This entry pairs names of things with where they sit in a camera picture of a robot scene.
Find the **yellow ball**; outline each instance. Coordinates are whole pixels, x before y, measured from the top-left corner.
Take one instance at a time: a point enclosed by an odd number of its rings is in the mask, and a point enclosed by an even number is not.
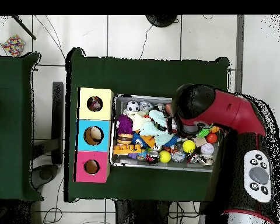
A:
[[[171,160],[171,154],[166,151],[166,150],[162,150],[160,153],[160,162],[163,162],[163,163],[167,163],[168,161]]]
[[[191,140],[186,140],[183,143],[183,150],[185,153],[192,153],[196,148],[195,142]]]

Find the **shape sorter box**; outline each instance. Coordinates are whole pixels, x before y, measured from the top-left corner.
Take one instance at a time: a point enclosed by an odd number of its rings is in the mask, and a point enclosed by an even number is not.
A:
[[[112,103],[114,93],[110,89],[93,89],[80,87],[78,111],[80,120],[107,120],[111,121]],[[87,101],[90,97],[96,96],[100,98],[103,103],[102,108],[99,111],[91,111],[87,107]]]
[[[78,151],[109,151],[111,121],[79,120],[78,125]],[[89,127],[98,127],[103,132],[103,139],[98,145],[89,145],[84,140],[85,131]]]
[[[76,172],[74,182],[105,183],[110,174],[109,152],[78,151],[75,162]],[[97,172],[90,174],[85,164],[94,160],[98,166]]]

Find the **blue block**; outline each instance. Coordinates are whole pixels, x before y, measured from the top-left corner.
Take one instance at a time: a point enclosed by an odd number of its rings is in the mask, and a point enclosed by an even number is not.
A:
[[[84,132],[88,127],[97,126],[104,134],[98,145],[89,145],[84,140]],[[109,151],[110,121],[79,120],[78,151]]]

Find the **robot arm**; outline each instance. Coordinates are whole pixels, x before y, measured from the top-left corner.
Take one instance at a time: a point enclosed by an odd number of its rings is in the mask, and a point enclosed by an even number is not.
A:
[[[205,224],[275,224],[266,129],[256,106],[210,86],[184,85],[171,107],[182,137],[194,137],[212,123],[230,129],[213,168]]]

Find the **red ball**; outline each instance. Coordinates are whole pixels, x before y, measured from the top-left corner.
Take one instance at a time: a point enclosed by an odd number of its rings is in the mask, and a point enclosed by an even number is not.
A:
[[[217,135],[215,133],[209,133],[205,137],[206,141],[209,142],[210,144],[214,144],[217,141]]]

